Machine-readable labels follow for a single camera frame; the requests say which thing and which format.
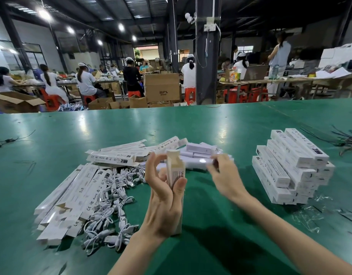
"white pants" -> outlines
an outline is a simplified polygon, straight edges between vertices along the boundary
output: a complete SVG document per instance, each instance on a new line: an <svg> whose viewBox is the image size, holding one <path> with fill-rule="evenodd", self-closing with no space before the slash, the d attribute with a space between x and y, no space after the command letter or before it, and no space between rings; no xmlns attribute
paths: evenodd
<svg viewBox="0 0 352 275"><path fill-rule="evenodd" d="M280 77L283 76L285 69L286 69L286 67L280 67L280 68L278 69L278 75L279 75ZM270 66L270 69L269 69L269 77L270 77L270 75L272 74L272 72L273 72L273 67ZM266 88L268 89L269 96L276 95L276 92L277 92L277 90L278 90L279 84L280 84L280 83L268 83L268 84L266 85Z"/></svg>
<svg viewBox="0 0 352 275"><path fill-rule="evenodd" d="M47 87L46 93L48 95L58 95L63 99L63 101L65 101L65 103L69 103L69 99L68 99L68 96L66 95L66 92L59 87Z"/></svg>

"ceiling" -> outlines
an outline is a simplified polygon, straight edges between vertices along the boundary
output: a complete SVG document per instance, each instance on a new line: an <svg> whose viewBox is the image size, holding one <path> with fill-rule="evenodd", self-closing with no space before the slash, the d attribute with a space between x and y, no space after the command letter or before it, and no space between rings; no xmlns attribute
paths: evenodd
<svg viewBox="0 0 352 275"><path fill-rule="evenodd" d="M164 38L169 22L166 0L43 0L54 18L55 30L67 25L77 29L95 29L107 36L131 42L153 43ZM41 0L6 0L13 18L47 26L36 13ZM305 27L321 19L337 16L345 10L345 0L222 0L222 36L260 36L264 29ZM193 15L195 0L177 0L179 38L195 37L195 26L185 20ZM122 23L125 32L120 32Z"/></svg>

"standing woman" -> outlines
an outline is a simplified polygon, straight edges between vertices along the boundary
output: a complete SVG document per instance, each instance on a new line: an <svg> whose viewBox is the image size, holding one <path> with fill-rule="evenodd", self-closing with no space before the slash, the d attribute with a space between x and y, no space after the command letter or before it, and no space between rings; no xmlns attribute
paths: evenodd
<svg viewBox="0 0 352 275"><path fill-rule="evenodd" d="M278 75L280 77L282 77L284 74L284 71L287 67L288 56L291 50L291 45L286 41L287 36L288 35L285 32L282 32L278 34L276 37L278 44L277 46L275 46L273 52L271 52L271 54L268 56L268 59L270 60L269 77L273 72L274 66L279 66ZM267 84L266 88L268 89L269 96L276 95L278 86L279 86L279 83Z"/></svg>
<svg viewBox="0 0 352 275"><path fill-rule="evenodd" d="M45 92L48 95L58 95L63 101L65 101L65 103L69 103L69 98L65 91L59 88L56 84L56 79L62 80L63 78L56 73L48 72L49 68L46 64L40 64L40 69L44 72L41 74L41 79L45 82Z"/></svg>
<svg viewBox="0 0 352 275"><path fill-rule="evenodd" d="M139 91L141 97L144 97L144 89L139 84L142 79L139 69L134 66L134 60L132 58L127 57L125 60L128 66L124 67L122 72L124 74L124 80L126 81L128 92Z"/></svg>
<svg viewBox="0 0 352 275"><path fill-rule="evenodd" d="M107 94L104 90L95 88L93 83L96 83L96 78L89 73L89 67L84 63L79 63L79 71L75 75L77 79L79 92L84 96L95 95L100 98L106 98Z"/></svg>
<svg viewBox="0 0 352 275"><path fill-rule="evenodd" d="M190 54L187 56L186 59L186 64L184 64L184 66L181 69L181 72L184 75L184 78L181 80L183 80L183 85L184 88L186 89L187 87L197 87L197 71L196 71L196 67L195 67L195 57L194 55Z"/></svg>
<svg viewBox="0 0 352 275"><path fill-rule="evenodd" d="M250 63L248 62L248 60L246 60L246 53L245 52L240 52L237 55L237 63L235 63L233 65L233 67L237 68L238 70L241 70L241 80L243 80L245 74L246 74L246 70L247 67L250 65Z"/></svg>
<svg viewBox="0 0 352 275"><path fill-rule="evenodd" d="M0 93L11 92L14 85L21 85L21 83L14 81L12 77L9 76L9 69L6 67L0 67Z"/></svg>

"stack of white boxes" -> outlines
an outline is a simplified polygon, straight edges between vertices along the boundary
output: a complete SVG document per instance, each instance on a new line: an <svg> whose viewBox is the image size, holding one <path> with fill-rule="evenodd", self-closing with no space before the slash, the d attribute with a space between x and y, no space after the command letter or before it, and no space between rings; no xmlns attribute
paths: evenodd
<svg viewBox="0 0 352 275"><path fill-rule="evenodd" d="M272 130L266 146L257 146L252 166L272 203L307 203L320 185L328 185L335 166L329 156L295 128Z"/></svg>

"green table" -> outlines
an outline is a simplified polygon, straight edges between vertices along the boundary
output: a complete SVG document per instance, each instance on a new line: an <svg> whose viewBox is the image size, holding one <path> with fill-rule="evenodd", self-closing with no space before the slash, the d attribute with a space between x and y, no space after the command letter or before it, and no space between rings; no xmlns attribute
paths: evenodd
<svg viewBox="0 0 352 275"><path fill-rule="evenodd" d="M81 237L59 250L41 246L34 208L81 163L88 149L146 138L148 146L177 135L190 142L218 145L232 154L247 190L265 206L352 264L352 222L325 210L310 232L293 216L307 210L273 205L251 164L258 144L266 144L272 129L311 128L332 134L331 125L352 129L352 99L263 102L190 107L97 110L0 115L0 139L29 135L24 142L0 148L0 275L105 275L119 254L107 247L87 257ZM311 138L337 166L329 186L318 195L331 197L310 203L352 211L352 153ZM158 250L147 274L297 274L279 248L244 213L215 189L207 173L187 171L183 233ZM141 224L148 205L146 184L129 190L137 202L126 205L132 224Z"/></svg>

